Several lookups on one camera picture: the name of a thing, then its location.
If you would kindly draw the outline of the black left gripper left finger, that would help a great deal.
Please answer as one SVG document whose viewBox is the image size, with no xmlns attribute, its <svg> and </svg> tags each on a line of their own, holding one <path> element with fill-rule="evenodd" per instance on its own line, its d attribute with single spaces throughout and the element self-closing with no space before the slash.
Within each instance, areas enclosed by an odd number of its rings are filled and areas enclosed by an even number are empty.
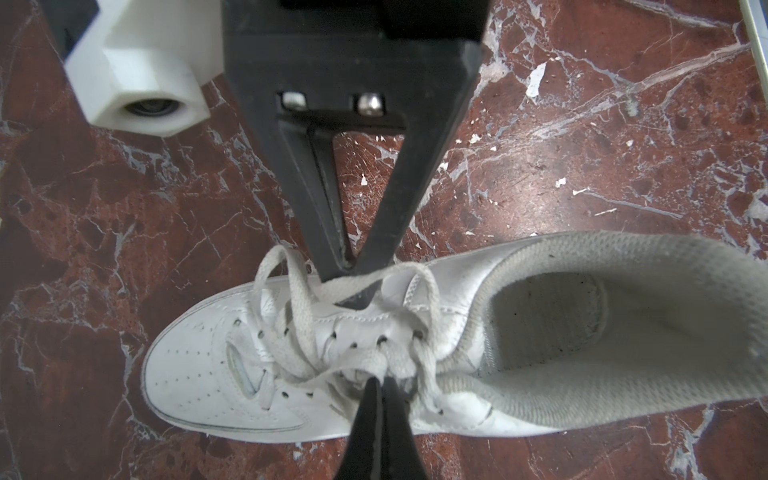
<svg viewBox="0 0 768 480">
<path fill-rule="evenodd" d="M 370 378 L 359 403 L 335 480 L 380 478 L 380 382 Z"/>
</svg>

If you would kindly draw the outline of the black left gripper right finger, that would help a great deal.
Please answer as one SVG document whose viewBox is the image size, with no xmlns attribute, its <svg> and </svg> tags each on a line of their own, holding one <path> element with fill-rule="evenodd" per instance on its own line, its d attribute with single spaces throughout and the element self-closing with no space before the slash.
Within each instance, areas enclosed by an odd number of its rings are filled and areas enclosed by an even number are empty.
<svg viewBox="0 0 768 480">
<path fill-rule="evenodd" d="M 382 386 L 381 479 L 427 480 L 428 475 L 415 444 L 405 401 L 394 378 Z"/>
</svg>

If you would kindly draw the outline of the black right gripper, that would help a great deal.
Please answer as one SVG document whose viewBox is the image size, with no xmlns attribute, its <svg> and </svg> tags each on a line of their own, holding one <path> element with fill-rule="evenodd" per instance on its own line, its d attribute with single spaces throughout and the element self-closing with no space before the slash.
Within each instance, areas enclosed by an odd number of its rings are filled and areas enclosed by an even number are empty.
<svg viewBox="0 0 768 480">
<path fill-rule="evenodd" d="M 466 112 L 489 3 L 224 1 L 222 9 L 231 33 L 226 77 L 321 277 L 390 265 Z M 315 36 L 331 34 L 427 41 Z M 343 131 L 404 136 L 359 253 L 349 244 L 335 169 L 333 138 Z"/>
</svg>

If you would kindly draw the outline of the white shoelace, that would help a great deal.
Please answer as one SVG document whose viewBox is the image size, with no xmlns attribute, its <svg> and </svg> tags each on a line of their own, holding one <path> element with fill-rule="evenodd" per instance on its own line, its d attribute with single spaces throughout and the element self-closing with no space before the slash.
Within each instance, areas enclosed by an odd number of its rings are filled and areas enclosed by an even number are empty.
<svg viewBox="0 0 768 480">
<path fill-rule="evenodd" d="M 369 379 L 394 379 L 411 411 L 438 413 L 437 375 L 453 332 L 434 272 L 405 262 L 322 282 L 302 256 L 268 251 L 226 337 L 227 364 L 263 411 L 296 390 L 346 412 Z"/>
</svg>

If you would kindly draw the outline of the white sneaker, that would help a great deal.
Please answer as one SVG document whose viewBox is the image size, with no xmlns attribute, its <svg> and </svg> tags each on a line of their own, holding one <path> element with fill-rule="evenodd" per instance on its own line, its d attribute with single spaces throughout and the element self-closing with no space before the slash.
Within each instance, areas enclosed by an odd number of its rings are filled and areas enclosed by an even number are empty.
<svg viewBox="0 0 768 480">
<path fill-rule="evenodd" d="M 434 272 L 453 332 L 440 412 L 413 414 L 400 387 L 417 434 L 527 437 L 767 393 L 767 266 L 726 244 L 567 232 L 419 264 Z M 368 380 L 346 412 L 321 391 L 292 390 L 268 411 L 243 395 L 226 337 L 252 282 L 157 337 L 142 370 L 149 407 L 240 441 L 347 436 Z"/>
</svg>

